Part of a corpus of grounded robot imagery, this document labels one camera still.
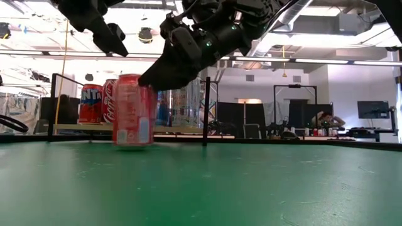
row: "green table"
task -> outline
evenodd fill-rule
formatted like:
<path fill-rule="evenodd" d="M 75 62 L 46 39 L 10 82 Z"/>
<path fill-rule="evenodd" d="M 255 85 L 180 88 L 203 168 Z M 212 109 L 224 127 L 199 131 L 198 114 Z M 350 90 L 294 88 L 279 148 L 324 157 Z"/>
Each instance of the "green table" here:
<path fill-rule="evenodd" d="M 402 225 L 402 153 L 335 146 L 0 145 L 0 225 Z"/>

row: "wooden board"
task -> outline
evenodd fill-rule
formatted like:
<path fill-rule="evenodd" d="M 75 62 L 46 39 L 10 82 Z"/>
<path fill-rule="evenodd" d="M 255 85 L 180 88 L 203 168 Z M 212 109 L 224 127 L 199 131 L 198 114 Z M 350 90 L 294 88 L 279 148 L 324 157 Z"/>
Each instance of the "wooden board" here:
<path fill-rule="evenodd" d="M 57 124 L 54 125 L 54 129 L 68 129 L 68 130 L 81 130 L 81 131 L 112 131 L 113 125 L 104 124 Z M 202 129 L 188 128 L 188 127 L 164 127 L 156 126 L 154 132 L 179 132 L 187 134 L 202 134 Z"/>

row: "soda can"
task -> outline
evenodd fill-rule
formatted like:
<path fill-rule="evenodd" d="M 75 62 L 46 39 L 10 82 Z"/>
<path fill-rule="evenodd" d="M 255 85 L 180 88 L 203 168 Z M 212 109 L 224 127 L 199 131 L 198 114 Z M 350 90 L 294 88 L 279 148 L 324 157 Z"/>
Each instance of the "soda can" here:
<path fill-rule="evenodd" d="M 186 87 L 171 91 L 173 127 L 198 127 L 200 119 L 200 79 L 191 81 Z"/>
<path fill-rule="evenodd" d="M 114 98 L 114 86 L 117 79 L 107 79 L 102 91 L 102 123 L 113 123 L 116 112 L 116 100 Z"/>
<path fill-rule="evenodd" d="M 167 126 L 170 116 L 170 93 L 169 91 L 159 91 L 156 104 L 156 122 L 157 126 Z"/>
<path fill-rule="evenodd" d="M 113 140 L 120 146 L 153 144 L 156 94 L 138 85 L 139 75 L 120 75 L 116 82 L 116 113 Z"/>
<path fill-rule="evenodd" d="M 81 90 L 80 124 L 99 124 L 102 117 L 102 86 L 85 84 Z"/>

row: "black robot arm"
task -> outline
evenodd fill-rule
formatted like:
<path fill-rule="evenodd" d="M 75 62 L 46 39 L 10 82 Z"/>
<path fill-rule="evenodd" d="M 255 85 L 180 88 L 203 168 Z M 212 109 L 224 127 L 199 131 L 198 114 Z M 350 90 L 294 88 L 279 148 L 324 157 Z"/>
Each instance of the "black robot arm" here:
<path fill-rule="evenodd" d="M 117 53 L 126 57 L 128 51 L 123 44 L 126 35 L 115 23 L 106 24 L 103 16 L 107 9 L 124 0 L 51 0 L 57 9 L 79 32 L 93 32 L 94 43 L 104 53 Z"/>
<path fill-rule="evenodd" d="M 185 0 L 185 12 L 170 13 L 161 24 L 162 56 L 139 79 L 155 90 L 179 89 L 202 69 L 239 49 L 246 55 L 253 40 L 267 32 L 281 11 L 297 0 Z M 183 17 L 194 20 L 189 27 Z"/>

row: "person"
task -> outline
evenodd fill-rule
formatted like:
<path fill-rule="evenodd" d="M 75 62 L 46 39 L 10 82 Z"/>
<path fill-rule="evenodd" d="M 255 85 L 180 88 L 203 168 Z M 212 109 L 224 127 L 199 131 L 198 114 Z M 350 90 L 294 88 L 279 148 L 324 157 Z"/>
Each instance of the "person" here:
<path fill-rule="evenodd" d="M 333 116 L 331 112 L 319 112 L 318 116 L 318 127 L 328 126 L 328 127 L 343 127 L 346 122 L 340 117 Z M 315 117 L 312 119 L 312 125 L 315 126 Z"/>

